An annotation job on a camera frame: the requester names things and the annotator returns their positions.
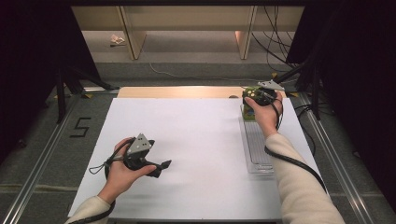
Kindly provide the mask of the beige shelf unit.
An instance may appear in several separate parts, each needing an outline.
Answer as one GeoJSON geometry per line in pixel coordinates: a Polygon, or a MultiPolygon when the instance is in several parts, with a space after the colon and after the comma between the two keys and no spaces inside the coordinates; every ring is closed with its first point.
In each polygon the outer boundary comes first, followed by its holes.
{"type": "Polygon", "coordinates": [[[148,31],[232,31],[240,58],[248,57],[254,31],[294,32],[302,7],[73,7],[82,31],[122,31],[130,58],[136,60],[148,31]]]}

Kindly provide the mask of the black metal stand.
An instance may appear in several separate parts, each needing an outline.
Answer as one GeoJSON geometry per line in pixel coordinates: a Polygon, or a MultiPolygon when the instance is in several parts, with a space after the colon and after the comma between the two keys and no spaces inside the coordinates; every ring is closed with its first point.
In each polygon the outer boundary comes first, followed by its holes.
{"type": "Polygon", "coordinates": [[[119,87],[105,83],[101,78],[85,73],[75,66],[65,66],[56,74],[56,90],[58,102],[58,123],[61,123],[66,115],[66,102],[64,87],[67,87],[73,94],[81,94],[84,92],[80,80],[87,79],[91,83],[104,88],[107,91],[118,90],[119,87]]]}
{"type": "Polygon", "coordinates": [[[295,68],[292,68],[289,72],[275,77],[274,82],[281,83],[288,78],[299,74],[295,88],[297,91],[306,91],[308,87],[311,87],[311,103],[312,111],[317,120],[320,120],[318,112],[318,93],[319,93],[319,82],[320,75],[316,63],[313,60],[306,59],[303,63],[299,64],[295,68]]]}

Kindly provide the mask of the person's right hand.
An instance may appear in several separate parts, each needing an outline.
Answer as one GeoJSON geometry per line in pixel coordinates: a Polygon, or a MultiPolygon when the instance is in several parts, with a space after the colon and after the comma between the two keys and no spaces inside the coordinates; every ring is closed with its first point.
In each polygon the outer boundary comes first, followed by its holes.
{"type": "Polygon", "coordinates": [[[277,133],[279,116],[283,112],[282,94],[278,91],[271,105],[260,106],[253,99],[245,97],[246,103],[254,110],[255,120],[262,129],[265,138],[277,133]]]}

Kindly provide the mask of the crumpled white paper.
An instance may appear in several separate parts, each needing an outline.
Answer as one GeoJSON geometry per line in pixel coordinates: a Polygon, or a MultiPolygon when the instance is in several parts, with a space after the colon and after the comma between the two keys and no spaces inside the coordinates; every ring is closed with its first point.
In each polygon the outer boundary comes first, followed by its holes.
{"type": "Polygon", "coordinates": [[[110,42],[111,42],[111,44],[110,44],[111,48],[125,46],[125,40],[122,37],[117,36],[117,35],[112,35],[110,37],[110,42]]]}

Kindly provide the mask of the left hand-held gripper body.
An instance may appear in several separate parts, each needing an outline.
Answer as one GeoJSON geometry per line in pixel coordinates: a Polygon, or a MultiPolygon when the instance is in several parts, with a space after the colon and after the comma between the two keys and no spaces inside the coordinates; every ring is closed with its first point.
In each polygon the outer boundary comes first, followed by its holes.
{"type": "MultiPolygon", "coordinates": [[[[149,140],[145,135],[140,133],[137,137],[132,139],[130,145],[127,147],[123,156],[123,163],[128,169],[133,171],[137,171],[148,165],[153,165],[153,162],[146,160],[146,156],[149,154],[150,150],[149,140]]],[[[156,169],[149,173],[148,176],[158,178],[162,170],[158,168],[160,164],[154,165],[156,169]]]]}

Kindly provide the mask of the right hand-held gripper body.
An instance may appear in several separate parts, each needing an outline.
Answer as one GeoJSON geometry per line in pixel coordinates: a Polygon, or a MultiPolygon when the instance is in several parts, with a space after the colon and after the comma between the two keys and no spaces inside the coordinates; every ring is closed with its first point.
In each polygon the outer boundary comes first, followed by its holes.
{"type": "Polygon", "coordinates": [[[259,82],[257,86],[248,90],[248,96],[258,105],[265,106],[271,104],[276,99],[276,91],[283,91],[284,88],[273,80],[259,82]]]}

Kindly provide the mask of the wooden table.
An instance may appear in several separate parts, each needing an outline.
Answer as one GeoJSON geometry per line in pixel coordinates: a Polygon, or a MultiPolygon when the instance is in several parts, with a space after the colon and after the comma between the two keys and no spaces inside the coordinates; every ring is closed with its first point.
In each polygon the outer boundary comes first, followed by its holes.
{"type": "Polygon", "coordinates": [[[123,87],[118,98],[241,98],[242,92],[238,86],[123,87]]]}

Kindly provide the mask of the person's left hand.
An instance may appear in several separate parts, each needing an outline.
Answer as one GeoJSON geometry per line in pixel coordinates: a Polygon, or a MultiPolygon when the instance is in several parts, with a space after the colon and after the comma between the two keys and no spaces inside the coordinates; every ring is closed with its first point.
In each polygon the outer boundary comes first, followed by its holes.
{"type": "Polygon", "coordinates": [[[155,165],[144,166],[133,171],[128,169],[122,161],[113,161],[104,187],[98,197],[108,204],[112,204],[123,192],[141,176],[147,175],[156,169],[155,165]]]}

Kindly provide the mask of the aluminium floor rail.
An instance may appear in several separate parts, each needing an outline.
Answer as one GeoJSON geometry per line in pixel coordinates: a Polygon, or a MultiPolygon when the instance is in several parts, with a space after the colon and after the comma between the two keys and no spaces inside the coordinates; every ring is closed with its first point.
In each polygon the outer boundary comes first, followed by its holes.
{"type": "Polygon", "coordinates": [[[332,141],[329,135],[326,133],[323,125],[314,115],[313,111],[310,111],[308,113],[308,117],[359,223],[374,224],[374,219],[369,213],[365,201],[360,196],[357,188],[353,184],[351,177],[349,176],[345,166],[341,162],[332,144],[332,141]]]}
{"type": "Polygon", "coordinates": [[[78,101],[79,96],[71,96],[69,103],[66,105],[67,109],[64,113],[64,116],[51,131],[51,135],[48,138],[46,145],[42,148],[40,155],[35,160],[35,166],[29,170],[27,179],[18,189],[16,189],[16,197],[8,208],[5,218],[0,222],[0,224],[18,224],[26,205],[34,193],[36,184],[43,175],[43,172],[46,169],[48,162],[50,161],[50,158],[61,139],[70,114],[72,113],[78,101]]]}

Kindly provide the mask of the short aluminium rail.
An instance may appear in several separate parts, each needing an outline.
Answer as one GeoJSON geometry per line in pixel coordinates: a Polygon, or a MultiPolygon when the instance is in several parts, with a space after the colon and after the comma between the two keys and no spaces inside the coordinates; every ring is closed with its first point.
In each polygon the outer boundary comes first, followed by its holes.
{"type": "Polygon", "coordinates": [[[85,93],[110,93],[110,94],[118,94],[119,89],[108,90],[102,87],[85,87],[83,88],[83,92],[85,93]]]}

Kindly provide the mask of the black curtain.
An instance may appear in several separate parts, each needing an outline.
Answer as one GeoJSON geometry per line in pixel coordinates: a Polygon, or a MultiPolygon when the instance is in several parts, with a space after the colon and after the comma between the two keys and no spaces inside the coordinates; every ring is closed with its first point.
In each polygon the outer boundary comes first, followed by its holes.
{"type": "Polygon", "coordinates": [[[26,134],[59,73],[100,78],[71,6],[0,0],[0,162],[26,134]]]}
{"type": "Polygon", "coordinates": [[[396,213],[396,0],[294,0],[304,6],[288,60],[301,63],[335,17],[320,77],[350,141],[396,213]]]}

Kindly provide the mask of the clear plastic tray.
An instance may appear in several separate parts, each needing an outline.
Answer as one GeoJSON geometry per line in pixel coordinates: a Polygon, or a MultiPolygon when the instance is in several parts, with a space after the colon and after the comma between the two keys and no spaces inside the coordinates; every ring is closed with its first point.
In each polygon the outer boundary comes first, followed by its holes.
{"type": "Polygon", "coordinates": [[[262,130],[255,120],[244,120],[242,105],[239,117],[240,130],[245,151],[247,171],[251,174],[272,175],[273,165],[269,155],[264,151],[265,139],[262,130]]]}

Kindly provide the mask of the white table mat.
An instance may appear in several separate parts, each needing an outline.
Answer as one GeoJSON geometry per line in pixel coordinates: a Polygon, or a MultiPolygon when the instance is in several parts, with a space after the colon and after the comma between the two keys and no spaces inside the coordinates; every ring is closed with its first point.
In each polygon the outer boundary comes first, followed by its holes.
{"type": "Polygon", "coordinates": [[[144,134],[148,159],[171,165],[142,177],[116,202],[110,217],[131,221],[279,221],[273,175],[248,171],[238,99],[116,98],[89,162],[96,167],[123,138],[144,134]]]}

